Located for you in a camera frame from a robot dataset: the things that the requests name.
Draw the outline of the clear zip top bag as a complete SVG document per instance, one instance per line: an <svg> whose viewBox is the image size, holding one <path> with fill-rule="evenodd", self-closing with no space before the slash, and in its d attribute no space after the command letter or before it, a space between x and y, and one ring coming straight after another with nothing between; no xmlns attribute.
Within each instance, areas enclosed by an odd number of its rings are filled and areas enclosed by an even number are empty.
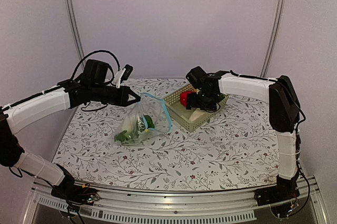
<svg viewBox="0 0 337 224"><path fill-rule="evenodd" d="M126 114L112 135L114 144L138 146L172 129L172 121L163 99L142 93L141 100Z"/></svg>

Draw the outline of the green toy vegetable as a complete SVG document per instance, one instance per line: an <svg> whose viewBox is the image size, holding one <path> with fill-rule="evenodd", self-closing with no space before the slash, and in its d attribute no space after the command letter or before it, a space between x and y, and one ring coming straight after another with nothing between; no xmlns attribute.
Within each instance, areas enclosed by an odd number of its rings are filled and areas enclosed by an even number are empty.
<svg viewBox="0 0 337 224"><path fill-rule="evenodd" d="M145 127L146 129L149 129L149 128L152 128L154 129L155 126L154 126L154 123L153 123L153 120L152 120L152 117L149 116L149 115L141 115L137 121L143 121L144 124L145 124Z"/></svg>

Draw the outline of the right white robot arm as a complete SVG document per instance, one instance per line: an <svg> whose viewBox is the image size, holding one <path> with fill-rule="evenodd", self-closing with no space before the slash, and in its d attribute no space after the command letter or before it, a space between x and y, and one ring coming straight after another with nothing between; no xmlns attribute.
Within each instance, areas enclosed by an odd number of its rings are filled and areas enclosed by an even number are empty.
<svg viewBox="0 0 337 224"><path fill-rule="evenodd" d="M213 113L220 108L221 95L239 95L265 102L269 106L269 123L279 146L279 183L272 190L277 201L289 196L299 168L299 125L306 120L289 77L263 78L219 70L206 73L200 66L191 69L186 79L197 91L186 96L186 109L199 108Z"/></svg>

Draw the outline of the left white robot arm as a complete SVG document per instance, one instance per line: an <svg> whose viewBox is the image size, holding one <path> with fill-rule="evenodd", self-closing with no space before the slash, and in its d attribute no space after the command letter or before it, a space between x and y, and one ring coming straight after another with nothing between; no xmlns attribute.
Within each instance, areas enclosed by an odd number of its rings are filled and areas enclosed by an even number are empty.
<svg viewBox="0 0 337 224"><path fill-rule="evenodd" d="M1 108L1 166L15 167L58 186L58 192L67 200L78 196L77 186L70 182L73 177L58 165L24 150L16 134L49 115L91 101L120 107L140 101L139 95L122 85L133 67L129 64L118 66L114 72L110 64L90 59L95 53L91 52L80 60L85 65L80 74L73 72L69 79Z"/></svg>

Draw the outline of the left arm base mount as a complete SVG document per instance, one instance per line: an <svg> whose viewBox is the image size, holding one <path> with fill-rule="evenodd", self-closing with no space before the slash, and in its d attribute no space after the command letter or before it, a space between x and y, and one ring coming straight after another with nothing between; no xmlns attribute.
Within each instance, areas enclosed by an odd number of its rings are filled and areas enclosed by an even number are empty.
<svg viewBox="0 0 337 224"><path fill-rule="evenodd" d="M89 183L81 186L75 184L74 177L61 165L57 166L62 170L64 179L58 186L53 186L51 195L60 199L68 200L78 205L93 205L100 199L98 191L91 188Z"/></svg>

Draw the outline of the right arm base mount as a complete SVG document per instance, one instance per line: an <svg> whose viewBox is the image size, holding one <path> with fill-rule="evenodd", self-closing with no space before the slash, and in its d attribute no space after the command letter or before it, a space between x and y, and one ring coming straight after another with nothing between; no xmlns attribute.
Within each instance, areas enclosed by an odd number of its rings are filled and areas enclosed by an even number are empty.
<svg viewBox="0 0 337 224"><path fill-rule="evenodd" d="M297 177L290 180L276 177L276 185L257 189L254 192L254 199L258 206L265 206L278 203L271 207L271 213L279 218L287 218L294 210L297 197L300 195L297 189Z"/></svg>

